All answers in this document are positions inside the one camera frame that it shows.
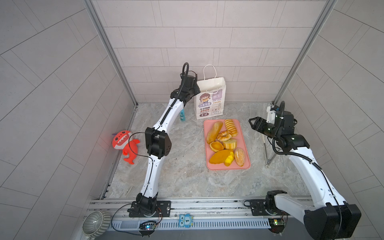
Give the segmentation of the white printed paper bag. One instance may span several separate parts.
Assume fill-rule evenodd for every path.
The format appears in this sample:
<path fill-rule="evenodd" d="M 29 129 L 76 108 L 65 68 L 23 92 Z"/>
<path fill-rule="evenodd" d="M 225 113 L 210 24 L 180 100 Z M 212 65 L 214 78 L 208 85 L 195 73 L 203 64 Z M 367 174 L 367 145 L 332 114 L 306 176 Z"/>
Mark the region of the white printed paper bag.
<path fill-rule="evenodd" d="M 215 70 L 215 77 L 206 78 L 205 69 L 211 66 Z M 194 106 L 197 120 L 217 117 L 224 114 L 226 95 L 226 82 L 224 77 L 218 77 L 214 65 L 206 65 L 203 68 L 204 79 L 197 81 L 200 93 L 195 96 Z"/>

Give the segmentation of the long baguette fake bread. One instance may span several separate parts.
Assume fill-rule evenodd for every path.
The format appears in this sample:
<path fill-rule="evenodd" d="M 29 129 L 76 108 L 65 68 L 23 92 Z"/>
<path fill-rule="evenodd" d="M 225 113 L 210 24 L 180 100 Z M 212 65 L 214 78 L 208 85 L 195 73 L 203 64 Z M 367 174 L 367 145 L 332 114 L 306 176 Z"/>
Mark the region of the long baguette fake bread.
<path fill-rule="evenodd" d="M 215 122 L 210 131 L 207 134 L 207 143 L 210 144 L 217 139 L 217 136 L 223 126 L 223 122 Z"/>

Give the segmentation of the striped twisted fake bread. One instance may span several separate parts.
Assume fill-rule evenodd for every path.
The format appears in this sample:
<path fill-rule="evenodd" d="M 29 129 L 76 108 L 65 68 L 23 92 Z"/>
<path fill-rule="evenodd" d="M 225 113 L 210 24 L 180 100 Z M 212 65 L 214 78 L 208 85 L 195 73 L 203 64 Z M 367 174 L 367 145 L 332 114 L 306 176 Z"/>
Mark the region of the striped twisted fake bread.
<path fill-rule="evenodd" d="M 231 133 L 232 137 L 236 137 L 238 135 L 238 130 L 232 119 L 226 119 L 225 126 L 226 130 Z"/>

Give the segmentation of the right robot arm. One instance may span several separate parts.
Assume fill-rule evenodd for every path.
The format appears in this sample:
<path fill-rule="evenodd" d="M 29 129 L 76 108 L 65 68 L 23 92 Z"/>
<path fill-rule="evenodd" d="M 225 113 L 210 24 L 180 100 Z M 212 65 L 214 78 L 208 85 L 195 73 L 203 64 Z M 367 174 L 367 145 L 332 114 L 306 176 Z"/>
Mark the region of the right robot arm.
<path fill-rule="evenodd" d="M 269 191 L 265 208 L 270 215 L 285 212 L 304 224 L 314 240 L 350 238 L 362 213 L 336 190 L 316 161 L 310 145 L 295 134 L 297 120 L 283 107 L 271 110 L 273 121 L 249 119 L 253 130 L 272 139 L 275 154 L 288 156 L 310 191 L 313 204 L 307 206 L 282 190 Z"/>

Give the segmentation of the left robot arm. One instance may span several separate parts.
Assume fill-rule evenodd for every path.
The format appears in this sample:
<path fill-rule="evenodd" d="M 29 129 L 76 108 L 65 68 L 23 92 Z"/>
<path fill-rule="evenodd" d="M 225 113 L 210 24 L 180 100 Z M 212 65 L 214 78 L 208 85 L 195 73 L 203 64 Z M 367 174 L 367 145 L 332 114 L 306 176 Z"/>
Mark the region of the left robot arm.
<path fill-rule="evenodd" d="M 157 211 L 161 169 L 172 148 L 168 132 L 186 103 L 201 92 L 197 84 L 198 75 L 195 72 L 192 75 L 188 72 L 181 73 L 181 80 L 180 87 L 171 93 L 171 99 L 161 118 L 152 128 L 147 128 L 144 132 L 148 152 L 145 156 L 149 158 L 149 165 L 142 190 L 128 209 L 131 215 L 142 214 L 151 217 Z"/>

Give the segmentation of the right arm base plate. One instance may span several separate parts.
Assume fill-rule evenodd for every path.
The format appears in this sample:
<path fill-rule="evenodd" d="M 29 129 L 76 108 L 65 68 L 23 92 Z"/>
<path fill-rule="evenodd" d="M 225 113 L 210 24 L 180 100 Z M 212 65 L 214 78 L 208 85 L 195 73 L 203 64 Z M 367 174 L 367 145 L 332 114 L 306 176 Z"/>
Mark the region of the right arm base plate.
<path fill-rule="evenodd" d="M 248 206 L 253 216 L 269 216 L 265 208 L 265 200 L 249 200 Z"/>

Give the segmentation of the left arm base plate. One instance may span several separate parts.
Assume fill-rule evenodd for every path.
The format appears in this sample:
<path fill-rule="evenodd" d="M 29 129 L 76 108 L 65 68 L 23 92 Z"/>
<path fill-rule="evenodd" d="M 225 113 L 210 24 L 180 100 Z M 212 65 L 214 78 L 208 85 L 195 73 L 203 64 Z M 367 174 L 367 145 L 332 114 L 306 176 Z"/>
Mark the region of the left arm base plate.
<path fill-rule="evenodd" d="M 171 210 L 171 201 L 134 201 L 127 210 L 130 218 L 151 218 L 151 217 L 169 217 Z"/>

